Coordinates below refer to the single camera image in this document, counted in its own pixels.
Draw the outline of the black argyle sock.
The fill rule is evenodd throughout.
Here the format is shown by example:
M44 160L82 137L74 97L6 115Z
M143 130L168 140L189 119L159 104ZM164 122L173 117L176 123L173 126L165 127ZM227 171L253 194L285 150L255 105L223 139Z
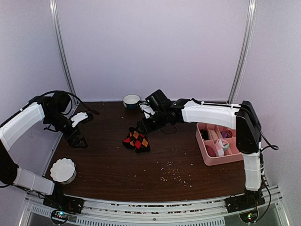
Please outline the black argyle sock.
M129 127L128 135L122 141L122 144L127 149L132 149L136 153L150 152L150 144L146 135L140 133L136 128Z

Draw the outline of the maroon purple orange sock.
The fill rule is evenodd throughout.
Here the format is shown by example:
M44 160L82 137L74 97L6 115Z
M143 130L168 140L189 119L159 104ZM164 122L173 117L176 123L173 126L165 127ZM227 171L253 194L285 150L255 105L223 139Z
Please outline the maroon purple orange sock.
M223 130L221 132L222 138L226 139L226 138L233 138L236 134L235 130Z

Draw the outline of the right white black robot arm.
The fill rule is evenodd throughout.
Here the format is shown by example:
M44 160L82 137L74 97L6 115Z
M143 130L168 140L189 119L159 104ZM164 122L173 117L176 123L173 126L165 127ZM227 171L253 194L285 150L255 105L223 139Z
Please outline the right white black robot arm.
M137 122L137 129L149 134L168 124L197 123L208 133L202 148L209 146L218 161L233 161L240 156L244 161L245 187L248 192L241 197L241 204L250 208L259 200L263 162L261 154L261 124L249 101L240 104L221 104L180 98L168 99L158 89L145 101L139 101L144 117Z

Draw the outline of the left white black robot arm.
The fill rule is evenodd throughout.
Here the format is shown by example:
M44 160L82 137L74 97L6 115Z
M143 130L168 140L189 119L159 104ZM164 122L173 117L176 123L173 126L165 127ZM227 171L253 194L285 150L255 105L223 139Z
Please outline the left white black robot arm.
M28 135L36 124L43 122L54 127L54 132L61 132L72 148L81 148L85 142L78 124L87 123L93 119L93 114L98 112L87 107L87 112L77 113L70 118L65 114L72 93L63 90L53 90L30 99L25 106L18 107L16 102L20 97L13 99L9 94L0 93L0 116L4 117L12 110L12 114L0 125L0 181L1 189L18 187L25 191L35 191L49 196L49 201L57 209L67 206L65 195L55 191L55 182L27 169L28 166L41 164L44 155L39 153L49 138L38 137L39 144L33 138L23 137Z

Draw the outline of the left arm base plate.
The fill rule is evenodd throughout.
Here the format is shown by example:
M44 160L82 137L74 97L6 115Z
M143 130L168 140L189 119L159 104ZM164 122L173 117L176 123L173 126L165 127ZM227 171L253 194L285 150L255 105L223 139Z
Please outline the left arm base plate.
M84 200L71 196L64 196L62 200L58 200L51 198L50 196L46 196L43 200L43 205L53 209L63 210L71 214L81 214L84 206Z

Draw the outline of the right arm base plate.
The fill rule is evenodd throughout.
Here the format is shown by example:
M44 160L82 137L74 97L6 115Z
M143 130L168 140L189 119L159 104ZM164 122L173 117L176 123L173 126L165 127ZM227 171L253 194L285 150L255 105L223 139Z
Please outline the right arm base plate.
M225 205L228 213L254 209L259 205L265 204L264 197L255 197L254 195L239 195L226 198Z

